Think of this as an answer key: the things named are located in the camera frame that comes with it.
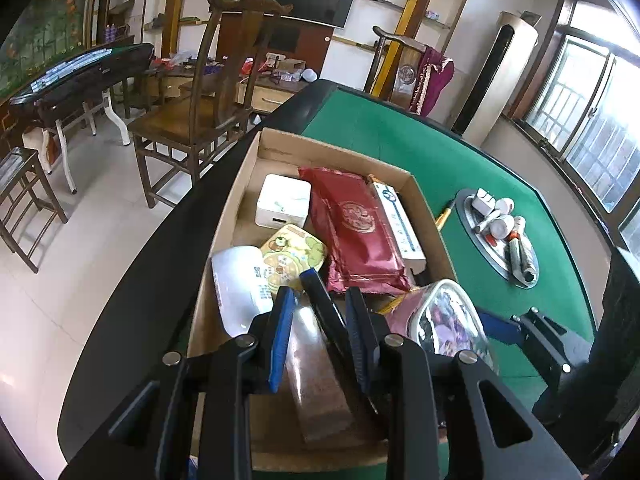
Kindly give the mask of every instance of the purple cloth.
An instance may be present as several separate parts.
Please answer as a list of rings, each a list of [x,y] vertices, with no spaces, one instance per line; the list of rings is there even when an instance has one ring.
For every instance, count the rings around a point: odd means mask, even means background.
[[[411,99],[411,105],[409,106],[410,112],[418,113],[421,117],[426,117],[431,110],[433,110],[433,107],[438,101],[438,97],[440,97],[440,92],[442,92],[442,89],[449,84],[449,81],[453,78],[453,61],[449,60],[444,68],[442,67],[446,59],[443,54],[434,48],[430,46],[427,47],[418,66],[418,81],[415,84],[414,95]],[[426,75],[429,76],[426,94],[422,101],[422,107],[418,110]]]

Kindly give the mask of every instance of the red foil package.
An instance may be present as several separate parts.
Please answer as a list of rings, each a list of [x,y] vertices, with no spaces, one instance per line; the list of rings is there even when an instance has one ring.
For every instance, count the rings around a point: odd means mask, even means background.
[[[328,168],[300,168],[311,183],[311,221],[329,247],[327,290],[401,294],[411,289],[384,213],[359,175]]]

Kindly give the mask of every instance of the barcode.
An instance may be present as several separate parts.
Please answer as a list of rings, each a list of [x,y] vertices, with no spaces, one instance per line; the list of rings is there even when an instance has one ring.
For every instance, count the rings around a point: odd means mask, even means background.
[[[268,285],[258,285],[258,289],[260,290],[260,299],[261,300],[270,300],[271,299],[271,291],[269,290]]]

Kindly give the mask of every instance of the metal screw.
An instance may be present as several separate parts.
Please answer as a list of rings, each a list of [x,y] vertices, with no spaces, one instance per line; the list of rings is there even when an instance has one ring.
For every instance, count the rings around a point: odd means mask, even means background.
[[[240,348],[249,348],[255,343],[255,337],[251,334],[242,334],[236,337],[236,344]]]
[[[162,362],[167,366],[177,365],[182,359],[180,352],[167,352],[162,356]]]
[[[385,335],[385,343],[387,346],[393,346],[394,348],[397,348],[404,344],[404,339],[402,338],[401,335],[389,334],[389,335]]]
[[[458,354],[458,359],[465,365],[472,365],[478,362],[478,355],[471,350],[463,350]]]

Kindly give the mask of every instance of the wooden stool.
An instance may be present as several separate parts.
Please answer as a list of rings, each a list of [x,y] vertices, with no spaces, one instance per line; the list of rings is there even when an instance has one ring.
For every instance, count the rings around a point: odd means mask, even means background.
[[[27,173],[33,173],[35,177],[32,180],[29,180]],[[44,200],[39,199],[36,196],[36,193],[33,190],[34,184],[40,181],[42,183],[42,187],[44,191],[47,193],[47,197],[49,197],[50,202],[45,202]],[[18,184],[22,186],[21,192],[18,194],[16,198],[12,198],[10,193]],[[17,205],[20,203],[20,200],[29,193],[31,199],[29,203],[24,208],[23,212],[20,213],[18,219],[15,221],[14,226],[9,230],[8,223],[11,218],[12,213],[15,211]],[[13,148],[8,155],[4,158],[2,162],[0,162],[0,205],[4,202],[4,199],[8,198],[11,202],[9,206],[9,211],[7,211],[4,218],[0,221],[0,237],[5,241],[5,243],[9,246],[12,253],[18,253],[24,262],[29,266],[29,268],[33,272],[38,272],[38,267],[36,267],[31,261],[31,255],[33,251],[42,240],[42,236],[45,231],[49,228],[51,223],[53,222],[56,216],[60,217],[63,224],[66,224],[66,215],[65,212],[62,211],[62,207],[60,207],[60,202],[56,198],[56,195],[53,193],[51,186],[49,185],[49,181],[42,170],[42,166],[40,165],[40,161],[38,160],[38,152],[36,150],[30,150],[28,148]],[[41,211],[43,208],[48,209],[52,212],[51,217],[47,220],[47,223],[38,234],[38,237],[33,243],[33,246],[29,250],[27,254],[20,248],[18,243],[14,240],[14,231],[18,227],[20,221],[24,218],[24,215],[27,213],[27,210],[31,207],[31,204],[35,204],[38,208],[38,211]]]

